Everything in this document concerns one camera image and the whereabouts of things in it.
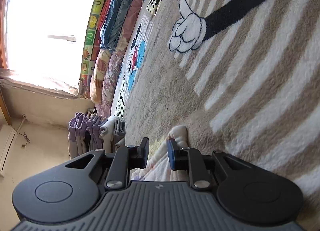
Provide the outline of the Mickey Mouse plush blanket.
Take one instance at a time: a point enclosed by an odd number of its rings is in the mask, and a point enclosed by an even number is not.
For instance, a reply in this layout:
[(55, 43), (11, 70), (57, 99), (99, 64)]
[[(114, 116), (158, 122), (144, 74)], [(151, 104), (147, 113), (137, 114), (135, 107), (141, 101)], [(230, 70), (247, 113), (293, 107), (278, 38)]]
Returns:
[(113, 112), (128, 145), (185, 125), (203, 153), (294, 181), (319, 230), (319, 0), (146, 0)]

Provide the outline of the white floral quilted pajama garment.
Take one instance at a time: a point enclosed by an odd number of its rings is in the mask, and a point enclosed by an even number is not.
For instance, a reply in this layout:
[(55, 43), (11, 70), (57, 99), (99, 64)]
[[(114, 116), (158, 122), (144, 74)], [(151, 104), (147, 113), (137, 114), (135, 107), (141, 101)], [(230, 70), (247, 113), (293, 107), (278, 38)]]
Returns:
[(173, 127), (157, 151), (148, 160), (146, 168), (131, 171), (132, 181), (147, 182), (180, 182), (187, 181), (187, 172), (184, 170), (174, 171), (170, 167), (166, 141), (174, 139), (178, 147), (188, 147), (188, 131), (186, 126)]

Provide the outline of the blue folded blanket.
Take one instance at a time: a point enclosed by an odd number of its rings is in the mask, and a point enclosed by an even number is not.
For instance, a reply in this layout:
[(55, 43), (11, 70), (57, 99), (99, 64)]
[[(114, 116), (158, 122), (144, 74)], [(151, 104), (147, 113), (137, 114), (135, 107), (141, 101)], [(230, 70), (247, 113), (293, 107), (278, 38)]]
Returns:
[(132, 1), (111, 0), (104, 25), (100, 31), (101, 49), (115, 50)]

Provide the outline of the pink purple floral bedding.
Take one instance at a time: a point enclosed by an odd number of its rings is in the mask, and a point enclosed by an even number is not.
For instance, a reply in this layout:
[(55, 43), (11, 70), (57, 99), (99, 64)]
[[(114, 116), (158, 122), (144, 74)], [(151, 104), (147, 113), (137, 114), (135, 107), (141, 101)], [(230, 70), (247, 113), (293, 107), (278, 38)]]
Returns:
[(133, 0), (121, 28), (115, 51), (100, 49), (90, 83), (90, 98), (97, 113), (109, 117), (123, 58), (143, 0)]

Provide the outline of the colourful alphabet play mat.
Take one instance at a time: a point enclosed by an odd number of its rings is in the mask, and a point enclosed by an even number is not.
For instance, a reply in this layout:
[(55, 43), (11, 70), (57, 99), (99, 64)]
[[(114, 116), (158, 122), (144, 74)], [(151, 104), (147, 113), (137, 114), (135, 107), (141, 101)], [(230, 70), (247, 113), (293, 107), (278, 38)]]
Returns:
[(100, 49), (98, 20), (101, 16), (106, 0), (94, 0), (87, 24), (84, 48), (82, 51), (82, 64), (80, 81), (83, 87), (88, 87), (94, 71)]

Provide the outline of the window curtain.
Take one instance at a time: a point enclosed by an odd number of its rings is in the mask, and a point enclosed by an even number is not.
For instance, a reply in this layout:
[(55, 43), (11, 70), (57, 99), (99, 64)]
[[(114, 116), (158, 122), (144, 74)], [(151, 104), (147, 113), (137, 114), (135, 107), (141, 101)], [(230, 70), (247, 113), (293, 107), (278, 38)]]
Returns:
[(51, 79), (41, 73), (13, 71), (1, 68), (1, 86), (23, 89), (32, 93), (52, 96), (58, 99), (76, 100), (84, 93), (82, 81), (73, 87), (61, 80)]

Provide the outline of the white wall air conditioner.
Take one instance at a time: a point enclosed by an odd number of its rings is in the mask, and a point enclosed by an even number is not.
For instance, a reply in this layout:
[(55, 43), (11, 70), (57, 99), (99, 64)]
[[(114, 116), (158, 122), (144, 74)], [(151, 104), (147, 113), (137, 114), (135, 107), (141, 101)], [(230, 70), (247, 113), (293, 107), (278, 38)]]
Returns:
[(10, 125), (2, 125), (0, 131), (0, 174), (4, 177), (5, 163), (11, 146), (17, 138), (16, 130)]

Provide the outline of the grey purple folded clothes stack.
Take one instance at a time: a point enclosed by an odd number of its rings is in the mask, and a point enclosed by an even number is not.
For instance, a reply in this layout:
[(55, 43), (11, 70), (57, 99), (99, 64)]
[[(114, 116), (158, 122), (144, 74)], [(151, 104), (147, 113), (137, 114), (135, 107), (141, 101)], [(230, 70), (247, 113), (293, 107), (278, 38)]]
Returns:
[(68, 153), (70, 159), (86, 152), (103, 149), (113, 153), (125, 146), (125, 121), (115, 115), (108, 118), (77, 112), (68, 124)]

